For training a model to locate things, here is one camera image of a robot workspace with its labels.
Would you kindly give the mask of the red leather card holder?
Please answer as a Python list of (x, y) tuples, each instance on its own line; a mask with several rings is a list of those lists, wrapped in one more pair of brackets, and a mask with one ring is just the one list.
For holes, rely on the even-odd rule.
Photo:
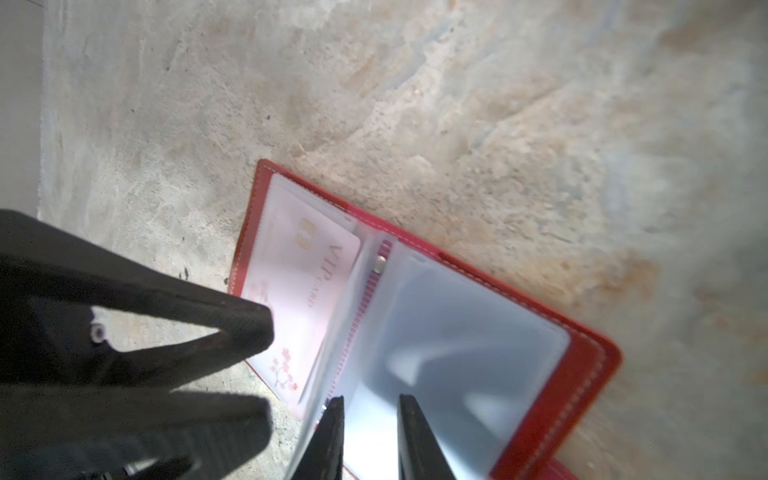
[(622, 361), (609, 338), (447, 251), (262, 159), (229, 292), (243, 293), (267, 194), (283, 185), (356, 221), (361, 246), (308, 384), (294, 470), (328, 401), (344, 398), (343, 472), (398, 477), (399, 396), (418, 401), (457, 479), (567, 478), (554, 454)]

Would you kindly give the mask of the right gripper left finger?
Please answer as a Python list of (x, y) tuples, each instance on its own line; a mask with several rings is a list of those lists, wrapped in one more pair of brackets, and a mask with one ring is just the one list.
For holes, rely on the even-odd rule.
[(3, 210), (2, 477), (226, 477), (269, 445), (270, 404), (190, 384), (273, 338), (263, 305)]

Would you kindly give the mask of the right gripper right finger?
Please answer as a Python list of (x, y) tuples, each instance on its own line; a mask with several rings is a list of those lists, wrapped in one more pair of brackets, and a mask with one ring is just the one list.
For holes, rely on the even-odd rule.
[[(343, 476), (344, 426), (344, 398), (333, 397), (326, 404), (293, 471), (294, 479), (340, 479)], [(397, 434), (400, 479), (455, 477), (418, 401), (412, 395), (399, 396)]]

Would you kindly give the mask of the pink VIP card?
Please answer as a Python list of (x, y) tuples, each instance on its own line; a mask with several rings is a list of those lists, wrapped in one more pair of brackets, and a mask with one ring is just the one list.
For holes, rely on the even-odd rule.
[(356, 221), (325, 213), (283, 185), (267, 194), (243, 293), (267, 306), (274, 341), (250, 364), (298, 404), (361, 246)]

